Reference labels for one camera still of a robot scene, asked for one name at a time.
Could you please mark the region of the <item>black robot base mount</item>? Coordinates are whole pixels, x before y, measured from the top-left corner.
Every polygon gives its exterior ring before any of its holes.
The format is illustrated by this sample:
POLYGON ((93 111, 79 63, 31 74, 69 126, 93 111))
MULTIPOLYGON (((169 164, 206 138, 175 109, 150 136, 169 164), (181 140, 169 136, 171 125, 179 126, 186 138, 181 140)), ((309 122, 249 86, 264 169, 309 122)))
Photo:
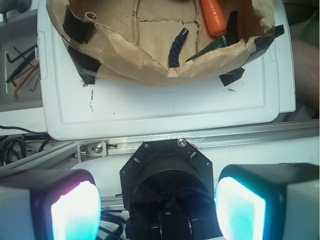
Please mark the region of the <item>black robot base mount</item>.
POLYGON ((212 162, 187 140, 142 143, 119 175, 129 240, 221 236, 212 162))

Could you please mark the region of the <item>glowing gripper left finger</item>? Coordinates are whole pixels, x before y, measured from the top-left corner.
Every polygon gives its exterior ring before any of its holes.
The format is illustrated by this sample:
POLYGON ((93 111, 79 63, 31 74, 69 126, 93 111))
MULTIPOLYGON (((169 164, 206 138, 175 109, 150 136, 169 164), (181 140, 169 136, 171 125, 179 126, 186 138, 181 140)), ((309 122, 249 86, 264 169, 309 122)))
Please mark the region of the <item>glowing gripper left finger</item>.
POLYGON ((0 172, 2 240, 94 240, 101 197, 84 169, 0 172))

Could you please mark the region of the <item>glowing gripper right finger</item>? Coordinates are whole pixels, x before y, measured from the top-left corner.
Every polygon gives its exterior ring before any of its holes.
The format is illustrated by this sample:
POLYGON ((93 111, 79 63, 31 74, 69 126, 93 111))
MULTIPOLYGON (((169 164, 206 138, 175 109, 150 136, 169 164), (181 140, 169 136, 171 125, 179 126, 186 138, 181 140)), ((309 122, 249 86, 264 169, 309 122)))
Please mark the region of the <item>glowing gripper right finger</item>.
POLYGON ((320 167, 229 164, 220 173, 215 204, 227 240, 318 240, 320 167))

